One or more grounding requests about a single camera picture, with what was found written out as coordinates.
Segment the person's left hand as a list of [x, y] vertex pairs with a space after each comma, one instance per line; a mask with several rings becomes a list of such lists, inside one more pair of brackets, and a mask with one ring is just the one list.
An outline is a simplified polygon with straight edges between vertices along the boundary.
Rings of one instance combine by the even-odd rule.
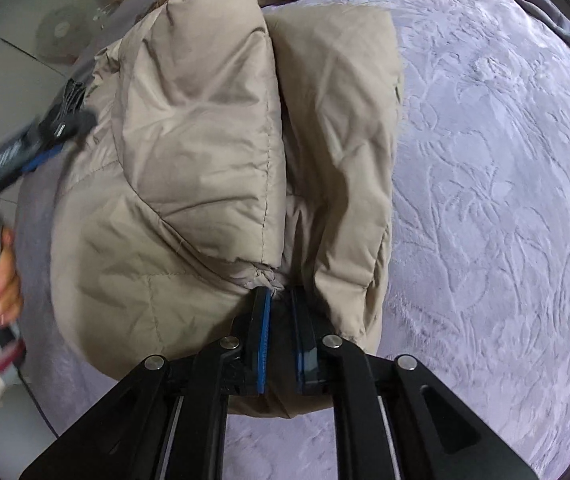
[[0, 234], [0, 248], [0, 328], [3, 328], [17, 321], [23, 306], [14, 233], [7, 226], [4, 226]]

